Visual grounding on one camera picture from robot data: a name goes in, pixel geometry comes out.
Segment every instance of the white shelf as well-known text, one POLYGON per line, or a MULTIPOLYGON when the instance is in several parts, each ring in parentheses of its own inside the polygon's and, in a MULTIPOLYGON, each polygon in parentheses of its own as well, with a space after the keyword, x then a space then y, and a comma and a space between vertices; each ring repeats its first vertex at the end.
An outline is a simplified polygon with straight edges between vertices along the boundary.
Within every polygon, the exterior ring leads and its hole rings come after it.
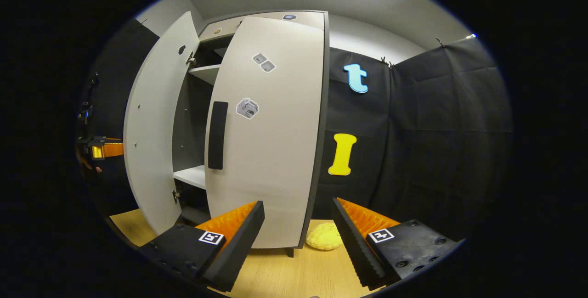
POLYGON ((200 78, 212 85, 215 84, 216 74, 219 72, 220 64, 193 68, 187 72, 197 78, 200 78))
POLYGON ((206 181, 204 180, 204 165, 174 172, 174 178, 182 182, 186 182, 189 185, 206 190, 206 181))

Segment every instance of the cabinet door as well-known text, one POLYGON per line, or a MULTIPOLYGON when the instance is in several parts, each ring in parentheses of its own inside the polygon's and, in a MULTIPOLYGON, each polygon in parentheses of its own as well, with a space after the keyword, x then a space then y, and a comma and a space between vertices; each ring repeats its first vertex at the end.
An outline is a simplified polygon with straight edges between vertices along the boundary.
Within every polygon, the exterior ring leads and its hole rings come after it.
POLYGON ((190 12, 164 32, 141 65, 124 115, 124 164, 135 200, 155 233, 178 219, 172 131, 178 95, 198 35, 190 12))
POLYGON ((204 146, 210 215, 262 200, 265 221, 253 248, 300 242, 321 111, 323 33, 288 21, 246 17, 216 77, 204 146), (275 68, 265 72, 264 62, 254 60, 258 54, 275 68), (249 107, 257 106, 252 118, 237 113, 244 99, 254 103, 249 107), (215 102, 228 103, 226 118, 223 106, 215 113, 215 102))

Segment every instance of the wooden table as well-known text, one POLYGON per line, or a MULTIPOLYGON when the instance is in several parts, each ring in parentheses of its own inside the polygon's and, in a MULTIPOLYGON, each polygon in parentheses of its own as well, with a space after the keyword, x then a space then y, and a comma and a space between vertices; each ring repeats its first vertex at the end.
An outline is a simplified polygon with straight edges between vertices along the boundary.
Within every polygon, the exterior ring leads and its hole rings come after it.
MULTIPOLYGON (((139 210, 112 216, 127 238, 143 245, 156 237, 139 210)), ((332 220, 311 220, 309 231, 332 220)), ((308 246, 294 250, 294 258, 283 248, 252 249, 231 292, 232 298, 358 298, 370 293, 362 287, 344 245, 330 251, 308 246)))

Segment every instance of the cabinet handle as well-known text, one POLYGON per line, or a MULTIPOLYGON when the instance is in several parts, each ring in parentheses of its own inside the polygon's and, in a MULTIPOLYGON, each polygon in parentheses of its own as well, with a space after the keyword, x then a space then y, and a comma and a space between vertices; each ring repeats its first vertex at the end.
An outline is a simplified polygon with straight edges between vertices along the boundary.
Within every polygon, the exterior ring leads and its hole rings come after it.
POLYGON ((210 130, 208 133, 208 168, 210 169, 222 169, 226 112, 228 108, 229 103, 226 101, 212 103, 210 130))

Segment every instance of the yellow sponge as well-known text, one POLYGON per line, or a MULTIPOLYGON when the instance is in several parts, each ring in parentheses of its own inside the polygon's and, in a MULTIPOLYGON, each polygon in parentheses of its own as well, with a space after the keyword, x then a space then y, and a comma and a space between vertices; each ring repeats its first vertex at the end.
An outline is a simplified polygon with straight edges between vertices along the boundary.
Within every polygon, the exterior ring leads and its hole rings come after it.
POLYGON ((343 244, 334 223, 321 223, 306 235, 306 243, 319 250, 333 250, 343 244))

